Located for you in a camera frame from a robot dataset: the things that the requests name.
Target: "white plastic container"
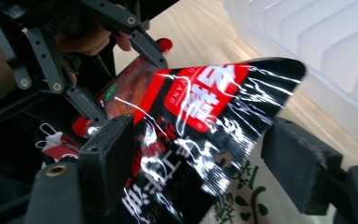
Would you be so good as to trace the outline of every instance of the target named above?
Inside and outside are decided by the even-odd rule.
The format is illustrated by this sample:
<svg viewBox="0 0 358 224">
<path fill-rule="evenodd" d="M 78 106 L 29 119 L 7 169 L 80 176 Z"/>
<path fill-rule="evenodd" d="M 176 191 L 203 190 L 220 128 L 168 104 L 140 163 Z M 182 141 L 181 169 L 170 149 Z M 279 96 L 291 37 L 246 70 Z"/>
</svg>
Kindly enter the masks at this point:
<svg viewBox="0 0 358 224">
<path fill-rule="evenodd" d="M 300 89 L 358 140 L 358 0 L 225 0 L 225 9 L 261 56 L 305 63 Z"/>
</svg>

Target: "black snack bag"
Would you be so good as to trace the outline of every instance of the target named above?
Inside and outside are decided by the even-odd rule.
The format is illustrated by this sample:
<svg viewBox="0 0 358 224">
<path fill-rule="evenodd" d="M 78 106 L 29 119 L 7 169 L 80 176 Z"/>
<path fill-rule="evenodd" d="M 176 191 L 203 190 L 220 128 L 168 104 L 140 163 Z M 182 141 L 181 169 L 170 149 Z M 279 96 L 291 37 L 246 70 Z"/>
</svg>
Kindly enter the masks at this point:
<svg viewBox="0 0 358 224">
<path fill-rule="evenodd" d="M 117 223 L 200 223 L 305 71 L 284 58 L 157 71 L 141 104 L 129 103 L 141 150 Z M 220 167 L 225 151 L 232 161 Z"/>
</svg>

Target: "white box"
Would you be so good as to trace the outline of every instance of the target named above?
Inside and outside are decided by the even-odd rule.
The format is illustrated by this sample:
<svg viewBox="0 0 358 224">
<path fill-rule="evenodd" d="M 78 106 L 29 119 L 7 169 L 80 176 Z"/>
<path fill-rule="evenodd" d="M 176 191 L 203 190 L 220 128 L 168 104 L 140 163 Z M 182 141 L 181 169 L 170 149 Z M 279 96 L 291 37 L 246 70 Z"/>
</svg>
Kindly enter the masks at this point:
<svg viewBox="0 0 358 224">
<path fill-rule="evenodd" d="M 358 0 L 225 0 L 234 27 L 263 57 L 300 60 L 300 89 L 358 140 Z"/>
</svg>

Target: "finger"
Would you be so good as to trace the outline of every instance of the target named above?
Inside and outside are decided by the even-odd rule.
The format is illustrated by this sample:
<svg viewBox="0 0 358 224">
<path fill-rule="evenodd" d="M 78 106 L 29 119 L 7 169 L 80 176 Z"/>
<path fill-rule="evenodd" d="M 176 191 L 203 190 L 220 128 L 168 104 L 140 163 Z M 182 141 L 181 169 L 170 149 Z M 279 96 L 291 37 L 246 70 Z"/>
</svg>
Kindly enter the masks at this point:
<svg viewBox="0 0 358 224">
<path fill-rule="evenodd" d="M 94 56 L 97 53 L 99 53 L 102 49 L 104 49 L 104 47 L 106 47 L 110 42 L 109 37 L 105 38 L 104 40 L 102 40 L 98 45 L 94 46 L 92 49 L 88 49 L 86 51 L 83 52 L 83 54 L 89 55 L 89 56 Z"/>
<path fill-rule="evenodd" d="M 72 84 L 76 84 L 77 83 L 77 77 L 76 74 L 72 71 L 69 72 L 69 78 L 71 78 Z"/>
<path fill-rule="evenodd" d="M 60 49 L 63 51 L 77 51 L 89 54 L 91 50 L 101 46 L 106 42 L 106 38 L 110 36 L 110 32 L 106 31 L 101 24 L 87 31 L 85 35 L 77 39 L 64 38 L 59 41 Z"/>
<path fill-rule="evenodd" d="M 119 35 L 115 35 L 115 40 L 117 45 L 124 51 L 130 51 L 131 50 L 131 43 L 129 40 L 129 36 L 127 34 L 124 34 L 123 32 L 118 32 Z"/>
</svg>

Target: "shiny plastic wrapper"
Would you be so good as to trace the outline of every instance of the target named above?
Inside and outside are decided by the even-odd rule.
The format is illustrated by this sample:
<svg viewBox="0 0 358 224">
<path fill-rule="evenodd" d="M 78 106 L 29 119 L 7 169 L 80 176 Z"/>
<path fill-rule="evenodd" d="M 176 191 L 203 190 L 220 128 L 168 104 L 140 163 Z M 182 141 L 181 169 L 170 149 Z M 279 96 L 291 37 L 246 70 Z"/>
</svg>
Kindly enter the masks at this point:
<svg viewBox="0 0 358 224">
<path fill-rule="evenodd" d="M 113 217 L 117 223 L 199 223 L 272 125 L 305 66 L 268 58 L 145 71 L 122 91 L 108 88 L 103 95 L 109 118 L 133 113 L 140 148 Z M 229 166 L 219 165 L 222 153 L 229 153 Z"/>
</svg>

